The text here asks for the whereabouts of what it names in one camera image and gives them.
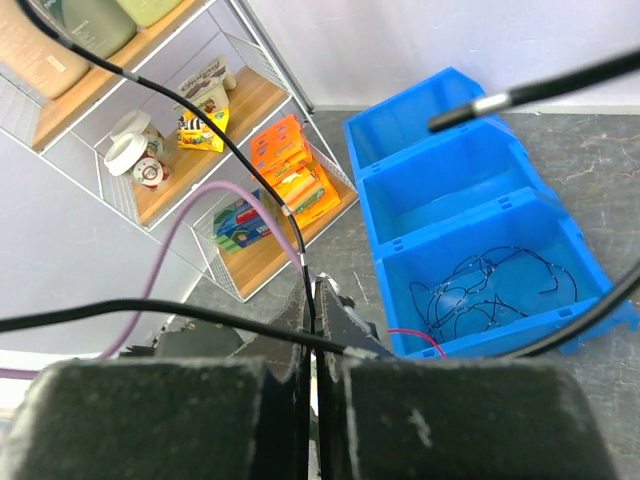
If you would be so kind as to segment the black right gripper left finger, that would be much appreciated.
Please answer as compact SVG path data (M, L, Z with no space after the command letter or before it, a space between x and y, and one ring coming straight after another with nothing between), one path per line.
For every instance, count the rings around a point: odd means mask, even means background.
M5 479L304 479L309 353L256 336L227 357L72 360L31 383Z

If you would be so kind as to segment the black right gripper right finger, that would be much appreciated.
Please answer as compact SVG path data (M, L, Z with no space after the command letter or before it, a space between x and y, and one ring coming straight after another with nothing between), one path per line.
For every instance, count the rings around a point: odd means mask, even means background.
M319 353L325 479L614 479L579 383L544 360L403 360L317 278L316 330L347 343Z

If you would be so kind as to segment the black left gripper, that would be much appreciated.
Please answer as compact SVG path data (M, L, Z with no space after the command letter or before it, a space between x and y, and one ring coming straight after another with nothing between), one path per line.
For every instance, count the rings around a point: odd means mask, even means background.
M120 358L263 357L276 360L291 354L295 344L256 335L244 341L238 331L221 324L178 317L152 345L130 345Z

